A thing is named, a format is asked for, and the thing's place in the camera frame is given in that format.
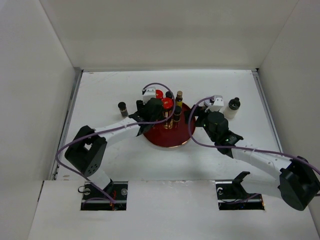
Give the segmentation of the small dark spice bottle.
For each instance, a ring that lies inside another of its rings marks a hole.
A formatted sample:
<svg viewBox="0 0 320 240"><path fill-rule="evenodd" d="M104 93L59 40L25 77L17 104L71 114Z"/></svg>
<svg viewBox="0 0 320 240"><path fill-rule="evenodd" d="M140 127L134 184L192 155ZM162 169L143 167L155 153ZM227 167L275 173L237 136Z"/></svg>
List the small dark spice bottle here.
<svg viewBox="0 0 320 240"><path fill-rule="evenodd" d="M172 116L173 122L178 123L180 121L181 113L182 113L182 108L177 105L175 107L175 110L174 110L173 116Z"/></svg>

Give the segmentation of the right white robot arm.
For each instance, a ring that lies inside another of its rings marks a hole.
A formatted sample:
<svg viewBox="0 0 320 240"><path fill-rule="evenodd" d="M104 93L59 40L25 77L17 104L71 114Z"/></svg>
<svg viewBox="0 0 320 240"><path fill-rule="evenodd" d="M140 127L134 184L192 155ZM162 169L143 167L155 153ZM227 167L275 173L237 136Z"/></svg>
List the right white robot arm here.
<svg viewBox="0 0 320 240"><path fill-rule="evenodd" d="M303 211L313 198L320 195L319 170L305 158L285 153L262 150L247 143L245 139L229 129L229 122L219 111L206 110L194 105L185 114L190 125L196 117L195 126L203 128L213 148L231 159L250 164L273 177L272 182L244 181L250 175L242 171L234 179L218 185L222 197L231 195L239 202L251 196L265 194L282 199L291 208Z"/></svg>

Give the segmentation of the red cap sauce bottle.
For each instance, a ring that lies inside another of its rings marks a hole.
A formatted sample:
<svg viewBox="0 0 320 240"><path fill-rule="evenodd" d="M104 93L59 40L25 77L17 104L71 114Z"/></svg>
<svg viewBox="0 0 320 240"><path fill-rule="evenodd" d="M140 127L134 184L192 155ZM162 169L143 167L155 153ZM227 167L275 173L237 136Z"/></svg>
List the red cap sauce bottle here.
<svg viewBox="0 0 320 240"><path fill-rule="evenodd" d="M155 95L157 99L162 99L164 97L164 93L160 89L155 90Z"/></svg>
<svg viewBox="0 0 320 240"><path fill-rule="evenodd" d="M163 105L163 117L167 119L166 122L163 123L163 126L165 129L170 130L173 127L173 119L170 117L173 112L173 100L169 97L164 97L161 101Z"/></svg>

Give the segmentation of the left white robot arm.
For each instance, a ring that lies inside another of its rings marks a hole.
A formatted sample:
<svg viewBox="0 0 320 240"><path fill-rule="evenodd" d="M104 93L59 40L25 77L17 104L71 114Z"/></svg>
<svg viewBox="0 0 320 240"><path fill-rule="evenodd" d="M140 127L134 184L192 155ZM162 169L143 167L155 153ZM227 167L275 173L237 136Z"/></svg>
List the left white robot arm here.
<svg viewBox="0 0 320 240"><path fill-rule="evenodd" d="M148 132L158 120L163 120L163 103L151 98L147 103L136 102L137 111L123 120L102 128L85 125L77 132L74 140L65 151L65 159L96 187L100 199L112 195L113 181L100 169L106 149L127 138L138 137Z"/></svg>

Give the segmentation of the yellow label oil bottle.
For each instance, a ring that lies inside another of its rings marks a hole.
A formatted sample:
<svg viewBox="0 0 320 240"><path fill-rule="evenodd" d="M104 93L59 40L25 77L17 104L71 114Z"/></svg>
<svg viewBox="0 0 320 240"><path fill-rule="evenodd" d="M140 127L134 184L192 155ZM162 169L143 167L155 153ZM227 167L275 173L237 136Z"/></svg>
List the yellow label oil bottle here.
<svg viewBox="0 0 320 240"><path fill-rule="evenodd" d="M176 93L175 105L180 108L183 107L183 92L181 90Z"/></svg>

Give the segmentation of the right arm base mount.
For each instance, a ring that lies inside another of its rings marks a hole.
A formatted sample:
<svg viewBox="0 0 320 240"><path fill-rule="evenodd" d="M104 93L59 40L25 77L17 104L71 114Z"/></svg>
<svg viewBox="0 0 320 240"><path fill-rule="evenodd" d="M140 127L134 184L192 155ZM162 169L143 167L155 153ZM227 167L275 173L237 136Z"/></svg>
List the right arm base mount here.
<svg viewBox="0 0 320 240"><path fill-rule="evenodd" d="M249 171L243 171L234 179L216 180L217 204L220 211L265 210L261 194L247 193L242 186Z"/></svg>

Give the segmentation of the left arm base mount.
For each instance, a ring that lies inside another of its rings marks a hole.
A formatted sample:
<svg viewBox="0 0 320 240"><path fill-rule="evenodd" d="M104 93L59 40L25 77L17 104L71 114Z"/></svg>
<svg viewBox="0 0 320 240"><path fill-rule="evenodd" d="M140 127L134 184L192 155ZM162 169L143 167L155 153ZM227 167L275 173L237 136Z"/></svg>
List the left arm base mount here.
<svg viewBox="0 0 320 240"><path fill-rule="evenodd" d="M106 188L107 194L113 199L110 199L92 186L89 182L85 182L78 188L78 193L81 194L81 211L125 211L127 209L128 198L128 181L115 181L110 187Z"/></svg>

